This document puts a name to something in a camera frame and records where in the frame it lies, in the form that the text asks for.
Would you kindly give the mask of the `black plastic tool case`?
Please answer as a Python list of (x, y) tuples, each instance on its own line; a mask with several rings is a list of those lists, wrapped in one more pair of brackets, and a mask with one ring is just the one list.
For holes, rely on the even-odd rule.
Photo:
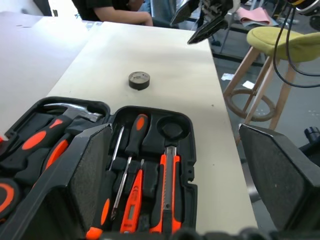
[[(96, 112), (102, 115), (102, 118), (97, 122), (91, 122), (83, 117), (77, 117), (64, 130), (63, 135), (69, 133), (74, 135), (75, 138), (84, 130), (104, 124), (112, 125), (111, 140), (109, 143), (106, 168), (103, 172), (103, 177), (112, 160), (120, 130), (122, 126), (124, 126), (118, 152), (112, 165), (112, 171), (116, 174), (116, 178), (112, 187), (109, 213), (103, 232), (98, 240), (182, 240), (185, 233), (196, 228), (197, 186), (193, 184), (194, 165), (196, 163), (196, 145), (193, 125), (186, 115), (179, 112), (141, 106), (125, 106), (118, 109), (114, 114), (111, 114), (109, 106), (101, 101), (58, 96), (46, 97), (36, 102), (12, 127), (8, 129), (6, 132), (6, 141), (0, 140), (0, 161), (14, 153), (31, 135), (47, 126), (53, 119), (62, 115), (66, 110), (64, 107), (44, 108), (44, 105), (52, 103), (76, 104), (86, 107), (91, 112)], [(128, 160), (128, 155), (126, 155), (125, 149), (129, 142), (131, 128), (139, 114), (145, 114), (148, 116), (146, 134), (140, 145), (138, 156), (133, 157), (131, 160), (116, 216), (114, 220), (111, 220), (112, 208), (114, 206)], [(150, 222), (151, 214), (156, 202), (161, 156), (164, 154), (165, 148), (168, 146), (176, 147), (176, 153), (180, 157), (179, 176), (182, 193), (182, 224), (181, 228), (176, 232), (172, 234), (163, 234), (150, 232)], [(144, 164), (142, 166), (142, 203), (137, 229), (135, 232), (121, 233), (120, 228), (127, 200), (136, 175), (141, 167), (142, 159), (144, 159)], [(18, 205), (25, 199), (27, 194), (35, 185), (29, 186), (17, 182), (14, 177), (20, 171), (10, 171), (6, 168), (0, 167), (0, 178), (13, 179), (20, 187), (21, 199)], [(13, 214), (16, 208), (11, 212), (6, 221)]]

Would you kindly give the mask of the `black orange handled pliers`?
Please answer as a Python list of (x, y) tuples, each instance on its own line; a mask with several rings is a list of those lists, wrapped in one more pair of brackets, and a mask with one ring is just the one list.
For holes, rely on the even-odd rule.
[(53, 147), (42, 147), (27, 157), (27, 166), (15, 174), (14, 179), (24, 185), (33, 186), (41, 174), (50, 167), (68, 148), (74, 135), (66, 133)]

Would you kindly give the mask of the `person in black shirt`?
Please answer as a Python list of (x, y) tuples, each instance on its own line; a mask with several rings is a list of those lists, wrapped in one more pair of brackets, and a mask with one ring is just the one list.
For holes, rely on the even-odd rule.
[(144, 0), (72, 0), (82, 20), (131, 25), (154, 25), (150, 13), (140, 11)]

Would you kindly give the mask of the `orange black utility knife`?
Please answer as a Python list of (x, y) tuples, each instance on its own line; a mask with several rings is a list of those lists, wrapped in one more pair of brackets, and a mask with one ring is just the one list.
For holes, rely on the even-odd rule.
[(180, 183), (181, 160), (175, 146), (161, 156), (155, 204), (150, 217), (151, 233), (170, 235), (182, 226), (183, 206)]

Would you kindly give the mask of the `flathead screwdriver black orange handle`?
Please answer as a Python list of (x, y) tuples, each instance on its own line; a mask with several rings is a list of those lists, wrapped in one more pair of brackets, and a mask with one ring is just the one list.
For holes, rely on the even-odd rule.
[(124, 126), (122, 126), (120, 129), (111, 162), (108, 166), (108, 169), (104, 172), (99, 190), (95, 215), (91, 227), (85, 235), (86, 240), (98, 240), (104, 231), (112, 200), (113, 184), (116, 179), (116, 174), (112, 171), (112, 167), (119, 150), (124, 129)]

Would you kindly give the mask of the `black chair base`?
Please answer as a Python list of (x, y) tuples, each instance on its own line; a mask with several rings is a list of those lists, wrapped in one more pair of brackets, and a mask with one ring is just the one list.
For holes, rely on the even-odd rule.
[(304, 134), (309, 141), (309, 144), (305, 147), (305, 154), (311, 155), (320, 153), (320, 129), (311, 126), (304, 130)]

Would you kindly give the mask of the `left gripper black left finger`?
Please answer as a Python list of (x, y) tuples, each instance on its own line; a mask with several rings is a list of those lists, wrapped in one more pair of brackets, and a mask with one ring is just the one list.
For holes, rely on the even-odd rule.
[(106, 169), (112, 124), (78, 134), (0, 227), (0, 240), (80, 240), (89, 230)]

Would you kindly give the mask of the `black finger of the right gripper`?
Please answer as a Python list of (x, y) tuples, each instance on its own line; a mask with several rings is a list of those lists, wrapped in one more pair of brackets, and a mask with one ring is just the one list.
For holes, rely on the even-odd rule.
[(199, 7), (200, 0), (186, 0), (186, 2), (177, 10), (170, 24), (176, 25), (186, 21), (192, 13)]
[(228, 22), (224, 18), (216, 18), (199, 27), (191, 38), (187, 41), (188, 45), (197, 44), (209, 38), (220, 29), (225, 30), (228, 27)]

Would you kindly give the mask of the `black electrical tape roll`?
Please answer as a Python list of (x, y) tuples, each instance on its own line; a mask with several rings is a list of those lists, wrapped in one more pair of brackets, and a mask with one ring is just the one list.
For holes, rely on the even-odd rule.
[(128, 76), (128, 85), (134, 90), (141, 91), (149, 87), (150, 80), (151, 77), (148, 73), (135, 71)]

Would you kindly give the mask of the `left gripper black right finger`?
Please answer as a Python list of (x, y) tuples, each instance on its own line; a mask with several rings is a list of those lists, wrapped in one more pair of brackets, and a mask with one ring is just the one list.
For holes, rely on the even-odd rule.
[(278, 230), (320, 230), (320, 167), (285, 135), (240, 124), (253, 183)]

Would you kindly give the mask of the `orange voltage tester pen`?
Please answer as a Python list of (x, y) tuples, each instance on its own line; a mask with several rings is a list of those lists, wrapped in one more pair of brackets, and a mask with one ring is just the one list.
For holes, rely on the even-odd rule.
[(143, 196), (143, 164), (140, 162), (140, 169), (137, 172), (129, 197), (126, 202), (120, 232), (134, 233), (137, 230)]

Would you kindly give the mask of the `wooden stool yellow-green seat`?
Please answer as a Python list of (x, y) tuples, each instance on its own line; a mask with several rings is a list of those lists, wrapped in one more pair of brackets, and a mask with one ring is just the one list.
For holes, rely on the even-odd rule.
[[(274, 65), (281, 60), (291, 60), (295, 65), (310, 62), (320, 57), (320, 33), (302, 34), (280, 30), (278, 27), (261, 26), (251, 29), (246, 37), (250, 49), (233, 79), (223, 92), (228, 108), (244, 122), (270, 121), (274, 130), (287, 102), (291, 86), (283, 83), (277, 103), (264, 95), (275, 72)], [(267, 59), (256, 79), (253, 89), (236, 88), (259, 54)]]

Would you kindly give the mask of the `pink cloth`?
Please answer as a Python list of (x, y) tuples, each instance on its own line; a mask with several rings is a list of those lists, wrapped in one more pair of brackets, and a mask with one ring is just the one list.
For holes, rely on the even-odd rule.
[(240, 23), (245, 27), (252, 24), (263, 26), (271, 26), (273, 24), (272, 19), (268, 15), (267, 11), (262, 7), (255, 8), (253, 10), (246, 10), (240, 7), (236, 13)]

